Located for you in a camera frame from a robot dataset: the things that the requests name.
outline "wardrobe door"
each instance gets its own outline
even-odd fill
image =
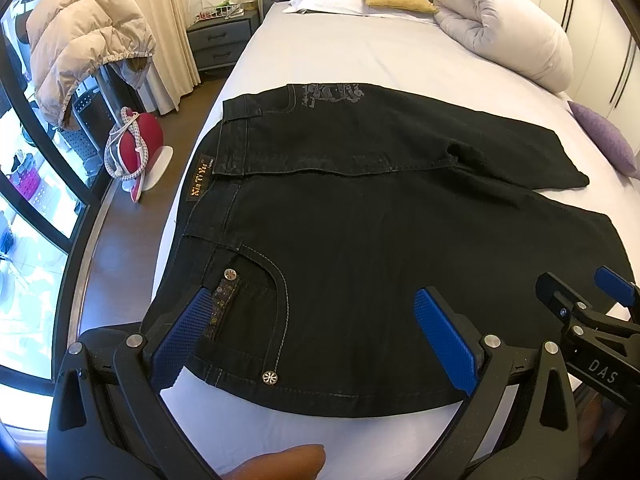
[[[630,69],[623,78],[619,95],[609,114],[609,121],[615,124],[628,140],[635,153],[640,151],[640,49],[633,46],[629,62]]]
[[[589,68],[598,39],[605,0],[570,0],[564,30],[574,52],[574,78],[566,90],[574,97]]]
[[[632,47],[625,22],[613,3],[605,0],[593,55],[574,100],[607,117],[628,73]]]

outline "glass window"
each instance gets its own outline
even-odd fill
[[[84,204],[33,145],[12,108],[0,117],[0,147],[0,171],[44,218],[70,237]]]
[[[51,378],[51,349],[66,254],[0,196],[0,365]]]
[[[102,157],[98,154],[90,137],[90,129],[95,128],[93,122],[83,121],[84,128],[77,131],[67,131],[56,126],[47,124],[40,111],[34,97],[34,85],[31,75],[31,60],[29,38],[26,31],[26,22],[40,0],[13,0],[2,17],[2,33],[9,57],[14,68],[15,76],[18,78],[20,87],[24,95],[31,104],[36,117],[39,118],[44,130],[60,151],[62,156],[76,172],[80,179],[91,186],[95,176],[102,167]],[[78,87],[76,91],[76,103],[73,105],[82,115],[94,113],[91,101],[94,98],[92,89],[97,86],[94,78],[89,77]],[[0,116],[9,109],[8,101],[2,102],[4,92],[0,89]]]
[[[47,431],[53,397],[30,394],[0,384],[0,420],[7,426]]]

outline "metal bolt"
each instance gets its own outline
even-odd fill
[[[557,354],[558,353],[558,345],[556,343],[554,343],[553,341],[547,341],[545,343],[545,350],[547,352],[549,352],[550,354]]]
[[[69,345],[68,352],[71,355],[78,355],[81,351],[82,351],[82,343],[81,342],[76,341],[75,343],[71,343],[71,345]]]
[[[142,345],[144,338],[140,334],[134,334],[127,337],[127,346],[130,348],[138,348]]]
[[[484,344],[491,348],[498,348],[500,343],[500,338],[497,335],[489,334],[484,336]]]
[[[225,278],[232,282],[234,279],[238,277],[238,273],[233,269],[225,270]]]

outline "white bed sheet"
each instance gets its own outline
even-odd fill
[[[590,179],[582,190],[545,191],[560,202],[607,214],[640,276],[640,194],[617,174],[566,103],[509,70],[468,52],[437,25],[393,18],[284,14],[276,4],[245,49],[199,140],[222,118],[223,100],[287,83],[365,82],[414,92],[554,130]],[[175,231],[177,197],[158,254],[154,295]],[[618,308],[617,315],[625,310]],[[505,408],[513,397],[505,394]],[[162,398],[187,437],[218,472],[253,456],[324,444],[321,479],[402,479],[446,427],[457,405],[370,419],[281,413],[218,390],[183,369]],[[501,422],[496,422],[494,433]]]

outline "wooden floor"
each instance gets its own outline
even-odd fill
[[[108,210],[89,270],[80,332],[142,320],[149,306],[156,257],[169,209],[195,141],[224,79],[208,80],[160,118],[174,158],[160,182],[134,204],[121,189]]]

